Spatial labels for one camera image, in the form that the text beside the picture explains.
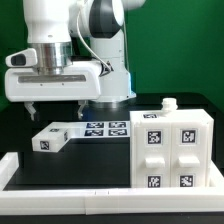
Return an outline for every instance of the white rectangular block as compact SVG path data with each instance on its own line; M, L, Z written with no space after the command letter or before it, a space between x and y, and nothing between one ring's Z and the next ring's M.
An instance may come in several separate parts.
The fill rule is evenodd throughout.
M213 119L204 110L132 111L131 186L206 187Z

